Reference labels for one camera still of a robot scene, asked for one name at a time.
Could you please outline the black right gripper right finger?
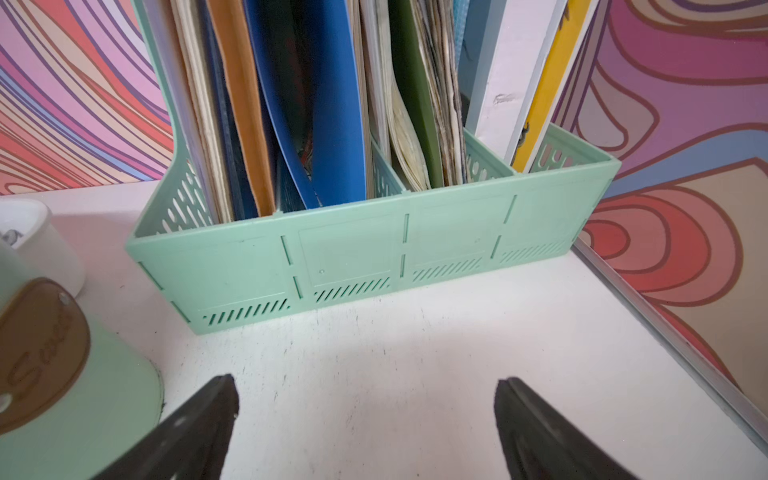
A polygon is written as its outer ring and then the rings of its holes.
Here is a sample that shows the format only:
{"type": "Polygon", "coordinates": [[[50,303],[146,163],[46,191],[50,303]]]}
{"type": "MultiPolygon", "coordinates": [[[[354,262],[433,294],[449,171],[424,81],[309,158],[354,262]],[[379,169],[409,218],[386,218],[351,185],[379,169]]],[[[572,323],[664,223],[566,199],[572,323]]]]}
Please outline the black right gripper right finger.
{"type": "Polygon", "coordinates": [[[512,479],[633,479],[522,379],[497,383],[494,414],[512,479]]]}

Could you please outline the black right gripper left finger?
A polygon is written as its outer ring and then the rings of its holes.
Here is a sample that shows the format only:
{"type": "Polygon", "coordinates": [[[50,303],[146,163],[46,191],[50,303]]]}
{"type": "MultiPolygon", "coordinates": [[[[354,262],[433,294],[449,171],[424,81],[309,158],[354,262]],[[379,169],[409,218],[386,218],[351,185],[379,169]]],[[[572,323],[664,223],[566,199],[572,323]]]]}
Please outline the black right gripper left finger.
{"type": "Polygon", "coordinates": [[[239,395],[230,374],[212,378],[97,479],[219,479],[239,395]]]}

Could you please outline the white plastic storage box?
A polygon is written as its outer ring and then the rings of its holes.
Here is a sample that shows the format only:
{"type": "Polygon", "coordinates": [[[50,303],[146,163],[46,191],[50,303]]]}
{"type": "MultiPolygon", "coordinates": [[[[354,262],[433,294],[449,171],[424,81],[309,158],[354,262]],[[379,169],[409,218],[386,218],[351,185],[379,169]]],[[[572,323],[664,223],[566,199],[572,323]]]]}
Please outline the white plastic storage box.
{"type": "Polygon", "coordinates": [[[1,238],[33,270],[77,297],[85,283],[85,269],[52,219],[50,208],[41,201],[1,200],[1,238]]]}

